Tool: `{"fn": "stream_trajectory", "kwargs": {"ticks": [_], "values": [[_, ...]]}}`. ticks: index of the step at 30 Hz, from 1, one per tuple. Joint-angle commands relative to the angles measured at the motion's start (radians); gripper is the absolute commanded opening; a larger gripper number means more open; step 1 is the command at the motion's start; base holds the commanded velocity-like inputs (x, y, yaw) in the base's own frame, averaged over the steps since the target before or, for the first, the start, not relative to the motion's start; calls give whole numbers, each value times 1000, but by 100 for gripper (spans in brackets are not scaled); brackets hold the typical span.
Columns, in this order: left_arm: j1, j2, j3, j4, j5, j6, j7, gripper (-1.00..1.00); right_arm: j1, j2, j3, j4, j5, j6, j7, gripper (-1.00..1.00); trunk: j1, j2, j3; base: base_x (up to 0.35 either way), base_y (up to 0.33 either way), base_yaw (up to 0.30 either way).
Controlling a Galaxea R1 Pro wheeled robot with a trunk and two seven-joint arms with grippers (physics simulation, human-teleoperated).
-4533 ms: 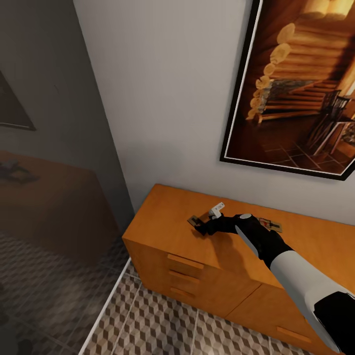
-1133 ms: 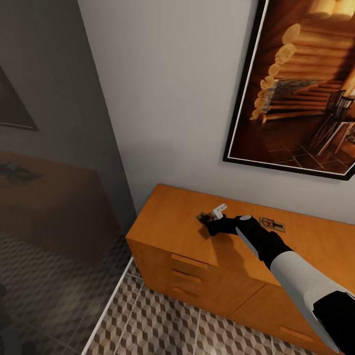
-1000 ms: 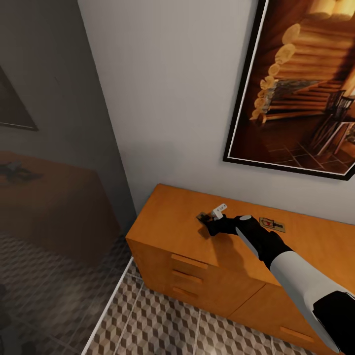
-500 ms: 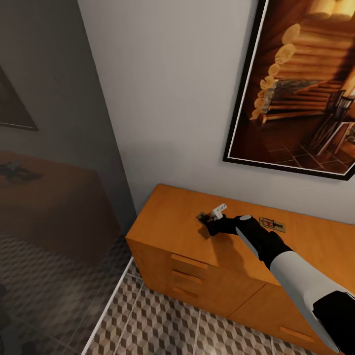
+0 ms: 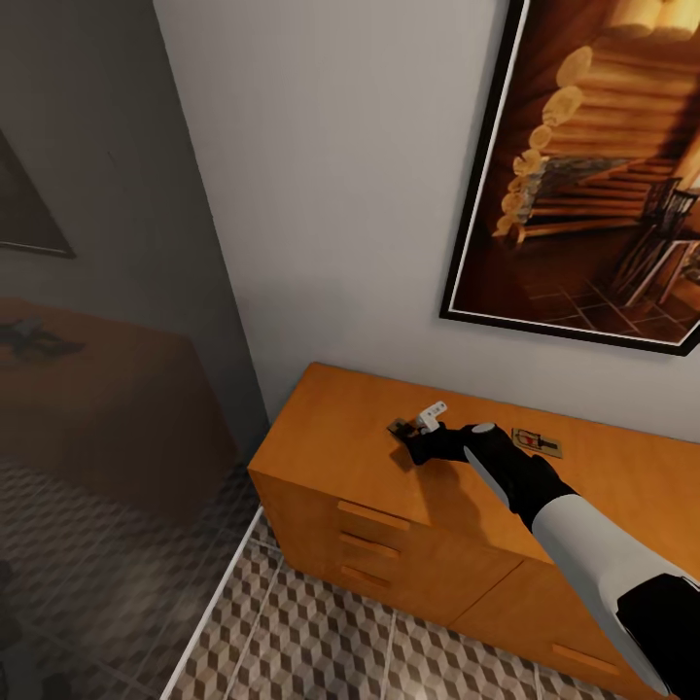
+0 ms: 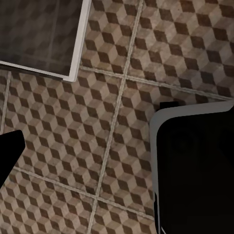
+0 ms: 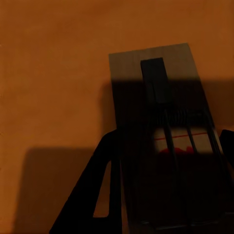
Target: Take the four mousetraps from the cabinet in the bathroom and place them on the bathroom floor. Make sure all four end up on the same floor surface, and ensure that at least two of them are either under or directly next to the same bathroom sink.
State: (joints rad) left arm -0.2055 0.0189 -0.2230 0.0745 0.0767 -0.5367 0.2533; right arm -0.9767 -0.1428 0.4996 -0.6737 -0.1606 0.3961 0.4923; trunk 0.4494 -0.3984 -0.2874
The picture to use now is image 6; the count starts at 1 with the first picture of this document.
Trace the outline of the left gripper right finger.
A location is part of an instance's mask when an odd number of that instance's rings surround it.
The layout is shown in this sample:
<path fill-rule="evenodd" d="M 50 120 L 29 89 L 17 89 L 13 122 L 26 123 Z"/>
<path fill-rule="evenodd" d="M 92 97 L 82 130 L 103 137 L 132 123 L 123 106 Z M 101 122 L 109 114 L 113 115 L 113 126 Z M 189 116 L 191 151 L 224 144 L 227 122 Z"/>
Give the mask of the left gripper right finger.
<path fill-rule="evenodd" d="M 234 132 L 224 129 L 218 146 L 234 169 Z"/>

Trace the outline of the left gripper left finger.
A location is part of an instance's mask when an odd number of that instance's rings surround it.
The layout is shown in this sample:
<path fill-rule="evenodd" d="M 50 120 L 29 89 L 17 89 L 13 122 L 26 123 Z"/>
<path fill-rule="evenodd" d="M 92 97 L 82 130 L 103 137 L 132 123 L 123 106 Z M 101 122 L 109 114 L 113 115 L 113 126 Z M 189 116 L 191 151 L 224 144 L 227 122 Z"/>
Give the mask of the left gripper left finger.
<path fill-rule="evenodd" d="M 0 135 L 0 188 L 25 149 L 22 130 Z"/>

